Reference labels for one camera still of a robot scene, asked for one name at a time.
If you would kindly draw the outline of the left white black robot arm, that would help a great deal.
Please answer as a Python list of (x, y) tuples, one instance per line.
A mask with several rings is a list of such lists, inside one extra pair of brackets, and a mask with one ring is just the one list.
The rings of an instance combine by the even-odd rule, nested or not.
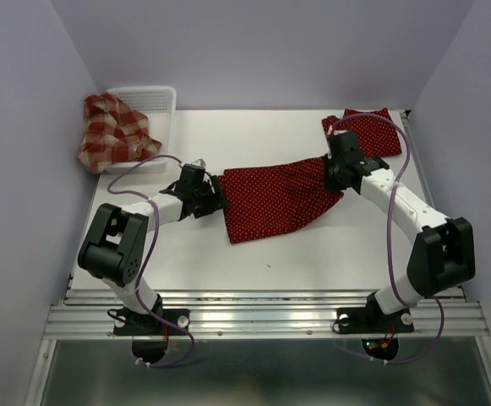
[(185, 164), (179, 178), (149, 197), (134, 190), (108, 189), (112, 195), (133, 195), (128, 206), (100, 205), (78, 254), (78, 265), (103, 281), (134, 313), (134, 324), (145, 333), (162, 325), (161, 296), (143, 273), (160, 228), (188, 217), (209, 216), (228, 207), (221, 181), (203, 167)]

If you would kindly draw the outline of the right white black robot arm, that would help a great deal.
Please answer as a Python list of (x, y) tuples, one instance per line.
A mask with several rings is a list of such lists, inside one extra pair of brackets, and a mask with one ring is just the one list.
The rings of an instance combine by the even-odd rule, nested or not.
[(329, 152), (322, 157), (325, 188), (354, 189), (387, 216), (386, 233), (396, 225), (412, 243), (406, 273), (390, 274), (390, 286), (372, 296), (363, 310), (368, 327), (382, 330), (394, 313), (422, 299), (453, 288), (476, 275), (471, 223), (436, 211), (397, 180), (386, 161), (366, 157), (352, 131), (327, 139)]

